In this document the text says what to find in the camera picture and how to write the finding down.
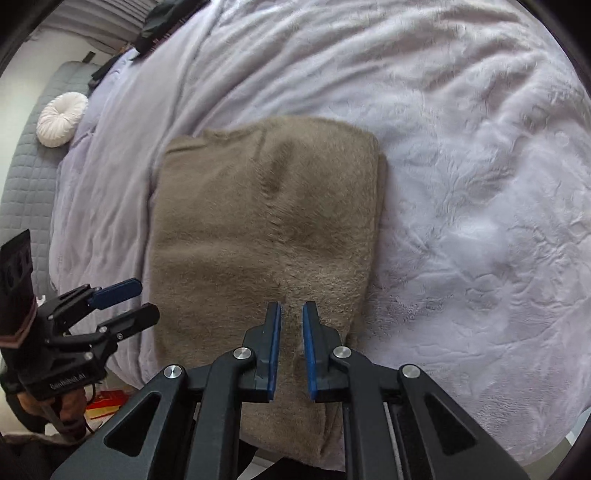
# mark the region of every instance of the white bedspread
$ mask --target white bedspread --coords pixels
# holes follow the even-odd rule
[[[590,404],[590,105],[507,0],[215,0],[90,98],[62,165],[51,277],[60,292],[149,287],[158,166],[178,135],[284,114],[365,128],[389,175],[362,350],[421,365],[529,462]],[[148,381],[151,332],[110,366]]]

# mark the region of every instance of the fuzzy brown fabric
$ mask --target fuzzy brown fabric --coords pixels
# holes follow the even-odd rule
[[[301,309],[315,300],[323,323],[354,343],[384,160],[367,132],[280,117],[175,139],[160,174],[150,257],[160,364],[213,362],[280,301],[275,401],[243,405],[242,435],[311,465],[338,444],[342,419],[308,397]]]

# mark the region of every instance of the gray curtain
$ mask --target gray curtain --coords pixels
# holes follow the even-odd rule
[[[144,19],[160,0],[64,0],[42,27],[86,37],[95,48],[116,53],[135,39]]]

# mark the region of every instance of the blanket fold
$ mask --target blanket fold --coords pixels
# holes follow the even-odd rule
[[[244,404],[242,435],[318,464],[340,439],[335,405],[307,393],[301,308],[353,345],[381,210],[385,159],[375,137],[319,118],[277,117],[168,146],[152,226],[158,361],[188,368],[240,346],[282,304],[277,393]]]

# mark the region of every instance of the human hand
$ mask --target human hand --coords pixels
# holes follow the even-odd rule
[[[38,401],[27,392],[20,392],[17,397],[22,409],[29,415],[35,415],[45,419],[47,417],[43,412],[43,407],[53,405],[56,401],[55,398]],[[61,421],[79,420],[84,416],[85,411],[86,394],[84,388],[78,388],[61,396],[61,410],[59,415]]]

